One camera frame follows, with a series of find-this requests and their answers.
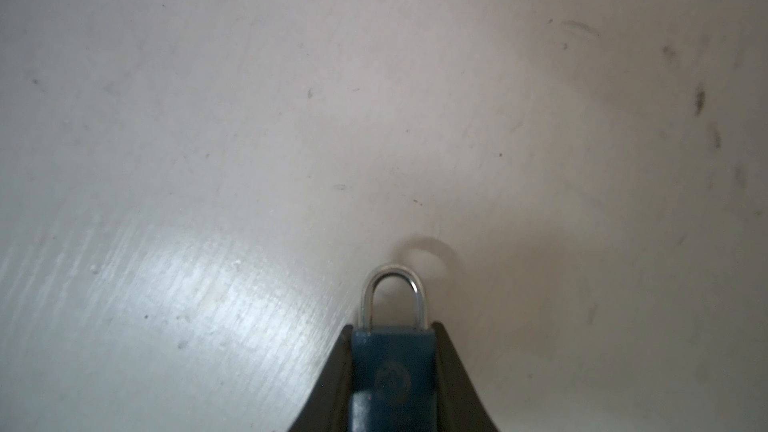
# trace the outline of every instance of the metal loop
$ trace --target metal loop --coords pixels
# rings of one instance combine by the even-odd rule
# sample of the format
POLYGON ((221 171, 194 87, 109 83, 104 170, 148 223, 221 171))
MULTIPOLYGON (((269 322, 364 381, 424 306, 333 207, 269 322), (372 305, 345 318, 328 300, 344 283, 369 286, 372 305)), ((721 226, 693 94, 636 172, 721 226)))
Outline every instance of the metal loop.
POLYGON ((410 284, 416 296, 416 323, 418 328, 427 330, 427 297, 424 284, 416 273, 405 265, 386 264, 373 270, 368 276, 366 287, 362 290, 360 303, 360 327, 371 329, 373 326, 373 293, 376 286, 387 277, 397 276, 410 284))

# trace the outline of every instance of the blue padlock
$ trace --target blue padlock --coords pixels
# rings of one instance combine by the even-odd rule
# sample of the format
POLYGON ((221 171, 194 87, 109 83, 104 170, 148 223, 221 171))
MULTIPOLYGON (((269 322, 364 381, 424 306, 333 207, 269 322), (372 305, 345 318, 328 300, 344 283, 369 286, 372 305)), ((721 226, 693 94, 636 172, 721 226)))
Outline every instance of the blue padlock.
POLYGON ((427 325, 424 285, 403 265, 374 270, 352 332, 350 432, 436 432, 435 331, 427 325), (416 296, 415 327, 372 326, 373 293, 387 277, 405 279, 416 296))

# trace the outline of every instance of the blue padlock body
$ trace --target blue padlock body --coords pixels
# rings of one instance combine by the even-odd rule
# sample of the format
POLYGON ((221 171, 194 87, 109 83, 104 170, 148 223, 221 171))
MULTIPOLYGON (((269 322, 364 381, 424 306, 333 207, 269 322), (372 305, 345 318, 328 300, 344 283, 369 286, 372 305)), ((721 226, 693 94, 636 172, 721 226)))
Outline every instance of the blue padlock body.
POLYGON ((436 432, 435 331, 352 332, 351 432, 436 432))

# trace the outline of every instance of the padlock shackle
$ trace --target padlock shackle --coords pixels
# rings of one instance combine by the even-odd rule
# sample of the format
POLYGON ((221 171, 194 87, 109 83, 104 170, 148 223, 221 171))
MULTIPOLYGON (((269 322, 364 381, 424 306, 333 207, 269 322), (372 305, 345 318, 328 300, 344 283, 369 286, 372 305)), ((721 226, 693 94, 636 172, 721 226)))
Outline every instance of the padlock shackle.
POLYGON ((360 327, 370 330, 373 326, 373 293, 376 286, 387 277, 400 277, 411 286, 413 294, 416 296, 416 323, 421 330, 428 329, 427 322, 427 297, 424 291, 424 284, 418 278, 418 275, 400 264, 385 264, 375 268, 368 276, 366 286, 362 290, 362 301, 360 303, 360 327))

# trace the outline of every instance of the white surface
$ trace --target white surface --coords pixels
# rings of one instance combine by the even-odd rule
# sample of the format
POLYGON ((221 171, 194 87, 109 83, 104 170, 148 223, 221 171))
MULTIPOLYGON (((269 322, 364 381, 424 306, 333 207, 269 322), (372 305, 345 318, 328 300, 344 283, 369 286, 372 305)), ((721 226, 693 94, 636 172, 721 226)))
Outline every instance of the white surface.
POLYGON ((0 430, 284 430, 393 258, 501 430, 768 428, 765 0, 0 12, 0 430))

